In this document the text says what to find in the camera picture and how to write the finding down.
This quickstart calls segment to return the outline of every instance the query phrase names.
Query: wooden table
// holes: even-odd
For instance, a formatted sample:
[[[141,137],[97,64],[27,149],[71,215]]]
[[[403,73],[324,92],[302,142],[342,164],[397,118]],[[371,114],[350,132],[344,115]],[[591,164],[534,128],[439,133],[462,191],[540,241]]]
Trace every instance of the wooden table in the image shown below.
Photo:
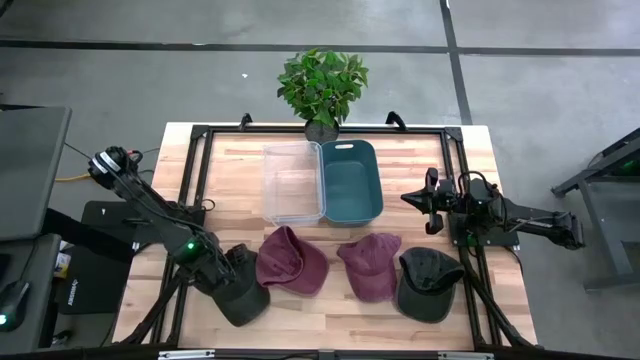
[[[167,124],[153,178],[153,188],[167,200],[176,200],[182,179],[192,123]],[[463,126],[469,169],[481,171],[498,183],[498,172],[488,128]],[[367,349],[367,350],[470,350],[469,320],[462,283],[456,288],[453,308],[440,324],[424,324],[400,315],[392,303],[358,301],[349,286],[338,246],[372,232],[402,237],[397,257],[413,246],[444,251],[457,258],[445,228],[426,236],[427,218],[400,200],[400,194],[424,186],[428,167],[444,174],[439,139],[428,135],[358,135],[376,149],[384,195],[384,212],[360,228],[295,228],[302,239],[313,242],[329,258],[329,276],[314,298],[271,289],[271,305],[252,323],[236,328],[222,316],[213,300],[189,289],[185,304],[181,347]],[[215,231],[224,250],[245,242],[257,251],[276,228],[262,219],[262,147],[270,142],[304,140],[302,134],[216,134],[205,198],[216,202],[207,213],[205,227]],[[202,146],[196,154],[200,158]],[[452,146],[454,167],[458,159]],[[194,166],[197,178],[199,163]],[[189,199],[195,191],[193,181]],[[521,334],[535,342],[527,295],[513,255],[502,248],[486,248],[494,298]],[[166,252],[160,245],[147,248],[132,264],[120,308],[114,341],[123,339],[142,320],[158,296]],[[478,299],[485,339],[489,339],[486,310]],[[172,313],[170,304],[168,314]],[[171,316],[165,320],[168,333]]]

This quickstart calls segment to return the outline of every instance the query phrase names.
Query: maroon baseball cap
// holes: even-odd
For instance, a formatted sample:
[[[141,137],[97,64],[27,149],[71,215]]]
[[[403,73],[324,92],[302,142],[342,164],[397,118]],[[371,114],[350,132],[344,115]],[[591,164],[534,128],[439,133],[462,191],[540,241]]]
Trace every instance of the maroon baseball cap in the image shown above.
[[[262,286],[280,285],[294,293],[313,296],[329,274],[329,260],[317,247],[298,239],[288,226],[274,231],[262,243],[256,277]]]
[[[338,256],[346,265],[347,278],[358,299],[378,302],[393,298],[398,283],[393,255],[401,242],[399,236],[379,233],[340,245]]]

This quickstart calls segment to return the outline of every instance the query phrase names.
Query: black computer mouse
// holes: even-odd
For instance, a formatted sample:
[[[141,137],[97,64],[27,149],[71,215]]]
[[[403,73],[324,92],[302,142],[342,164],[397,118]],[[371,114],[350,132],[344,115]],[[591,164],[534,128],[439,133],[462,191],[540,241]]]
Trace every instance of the black computer mouse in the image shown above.
[[[17,280],[0,291],[0,331],[13,331],[24,320],[30,284]]]

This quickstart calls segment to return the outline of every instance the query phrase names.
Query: gray floor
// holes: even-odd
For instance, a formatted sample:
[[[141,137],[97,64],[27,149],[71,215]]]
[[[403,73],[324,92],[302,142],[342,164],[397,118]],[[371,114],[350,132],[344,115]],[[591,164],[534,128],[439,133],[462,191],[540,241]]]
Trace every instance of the gray floor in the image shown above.
[[[637,48],[634,0],[450,0],[461,46]],[[17,0],[0,36],[246,44],[444,45],[435,0]],[[66,105],[68,142],[86,152],[159,145],[168,121],[296,121],[275,98],[287,53],[0,49],[2,102]],[[351,122],[459,124],[446,55],[365,54],[370,89]],[[569,252],[523,236],[521,256],[540,344],[638,357],[640,289],[587,295],[583,281],[610,265],[581,198],[548,191],[592,155],[640,125],[638,58],[461,59],[474,124],[490,127],[505,194],[583,215],[589,247]],[[143,163],[152,168],[154,157]],[[65,150],[60,176],[82,173]],[[84,203],[114,196],[90,182],[58,184],[52,204],[80,217]]]

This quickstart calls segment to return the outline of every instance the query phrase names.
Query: green plant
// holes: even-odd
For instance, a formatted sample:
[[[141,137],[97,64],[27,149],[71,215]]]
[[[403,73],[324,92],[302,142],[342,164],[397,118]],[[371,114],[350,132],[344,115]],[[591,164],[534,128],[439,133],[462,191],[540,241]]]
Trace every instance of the green plant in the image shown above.
[[[298,53],[287,59],[284,74],[278,76],[284,85],[278,97],[284,97],[293,114],[305,120],[342,124],[349,115],[349,102],[360,98],[363,85],[368,87],[368,71],[358,55],[318,49]]]

